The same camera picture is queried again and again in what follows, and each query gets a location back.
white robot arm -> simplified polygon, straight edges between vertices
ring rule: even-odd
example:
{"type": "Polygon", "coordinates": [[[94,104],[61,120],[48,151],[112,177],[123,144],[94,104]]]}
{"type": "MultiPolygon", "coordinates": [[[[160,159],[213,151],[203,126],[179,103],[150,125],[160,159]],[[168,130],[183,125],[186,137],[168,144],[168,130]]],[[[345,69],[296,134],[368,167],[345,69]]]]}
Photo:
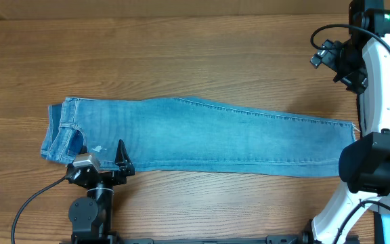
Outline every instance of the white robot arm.
{"type": "MultiPolygon", "coordinates": [[[[381,36],[390,47],[390,31],[386,27],[390,12],[383,10],[383,2],[378,6],[381,9],[376,9],[380,12],[365,8],[369,2],[352,1],[349,22],[353,25],[359,22],[360,26],[381,36]],[[382,25],[385,25],[384,31],[380,32],[382,25]]],[[[347,233],[371,204],[359,208],[339,232],[351,210],[362,201],[379,201],[390,192],[390,53],[374,37],[354,38],[357,33],[351,31],[351,34],[352,38],[344,44],[327,40],[323,45],[342,50],[320,50],[311,59],[316,68],[323,63],[337,71],[334,81],[341,81],[347,85],[347,90],[359,96],[363,136],[341,154],[339,173],[342,182],[327,206],[311,222],[311,239],[325,244],[346,243],[347,233]],[[361,53],[362,59],[351,61],[350,57],[356,53],[361,53]]]]}

jeans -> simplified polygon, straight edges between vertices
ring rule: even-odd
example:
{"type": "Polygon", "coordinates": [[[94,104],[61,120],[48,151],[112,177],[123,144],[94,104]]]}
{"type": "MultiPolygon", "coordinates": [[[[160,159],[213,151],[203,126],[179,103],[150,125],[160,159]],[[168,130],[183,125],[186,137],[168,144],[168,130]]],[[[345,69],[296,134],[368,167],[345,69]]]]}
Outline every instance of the jeans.
{"type": "Polygon", "coordinates": [[[123,139],[136,171],[184,170],[300,177],[338,175],[353,124],[200,98],[67,98],[49,107],[41,155],[68,164],[85,145],[114,165],[123,139]]]}

wood grain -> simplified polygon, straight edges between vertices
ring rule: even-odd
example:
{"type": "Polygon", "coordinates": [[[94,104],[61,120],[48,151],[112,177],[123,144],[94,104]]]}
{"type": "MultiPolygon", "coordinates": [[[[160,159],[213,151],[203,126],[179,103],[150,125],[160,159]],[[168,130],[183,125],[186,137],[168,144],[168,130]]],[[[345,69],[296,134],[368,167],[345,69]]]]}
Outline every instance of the wood grain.
{"type": "MultiPolygon", "coordinates": [[[[309,59],[312,31],[345,15],[225,16],[0,22],[0,243],[34,192],[64,174],[39,156],[47,105],[66,96],[141,100],[199,96],[357,123],[355,96],[309,59]]],[[[346,39],[345,30],[321,33],[346,39]]],[[[263,237],[299,232],[338,178],[153,171],[115,193],[114,228],[154,239],[263,237]]],[[[68,206],[85,191],[63,183],[22,214],[17,243],[68,240],[68,206]]],[[[373,243],[372,216],[354,227],[373,243]]]]}
{"type": "MultiPolygon", "coordinates": [[[[0,19],[348,14],[351,0],[0,0],[0,19]]],[[[390,9],[390,0],[385,0],[390,9]]]]}

black mount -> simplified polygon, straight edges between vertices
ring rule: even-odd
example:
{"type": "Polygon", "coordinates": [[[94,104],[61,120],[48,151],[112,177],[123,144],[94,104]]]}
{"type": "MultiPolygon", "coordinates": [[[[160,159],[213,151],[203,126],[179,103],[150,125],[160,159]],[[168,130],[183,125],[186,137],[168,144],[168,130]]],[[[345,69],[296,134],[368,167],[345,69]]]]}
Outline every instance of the black mount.
{"type": "MultiPolygon", "coordinates": [[[[353,0],[349,5],[349,24],[361,27],[384,37],[390,34],[390,10],[385,10],[383,0],[353,0]]],[[[322,47],[334,50],[319,50],[311,59],[315,68],[326,65],[337,73],[333,81],[341,81],[357,95],[368,86],[368,75],[362,57],[362,49],[371,37],[356,30],[349,30],[351,38],[344,43],[326,40],[322,47]]]]}
{"type": "Polygon", "coordinates": [[[390,193],[390,132],[372,132],[350,144],[339,157],[339,176],[350,192],[390,193]]]}
{"type": "Polygon", "coordinates": [[[119,140],[115,156],[117,171],[99,173],[100,162],[86,148],[67,167],[69,183],[87,189],[87,196],[75,200],[68,210],[72,222],[71,244],[119,244],[121,238],[112,232],[113,187],[126,184],[127,176],[135,174],[135,168],[119,140]]]}

wooden table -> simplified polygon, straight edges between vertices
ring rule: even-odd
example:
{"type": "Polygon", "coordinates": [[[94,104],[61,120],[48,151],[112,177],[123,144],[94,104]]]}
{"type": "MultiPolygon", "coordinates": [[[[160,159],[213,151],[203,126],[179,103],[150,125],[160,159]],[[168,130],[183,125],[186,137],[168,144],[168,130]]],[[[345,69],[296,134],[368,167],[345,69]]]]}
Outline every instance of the wooden table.
{"type": "MultiPolygon", "coordinates": [[[[40,157],[47,105],[66,96],[141,100],[199,96],[357,123],[355,96],[315,70],[309,36],[345,15],[0,21],[0,243],[34,192],[65,173],[40,157]]],[[[328,30],[325,38],[348,38],[328,30]]],[[[152,171],[116,187],[114,228],[154,239],[298,233],[338,178],[152,171]]],[[[17,243],[69,240],[68,207],[85,191],[63,183],[21,215],[17,243]]],[[[353,228],[373,243],[372,215],[353,228]]]]}

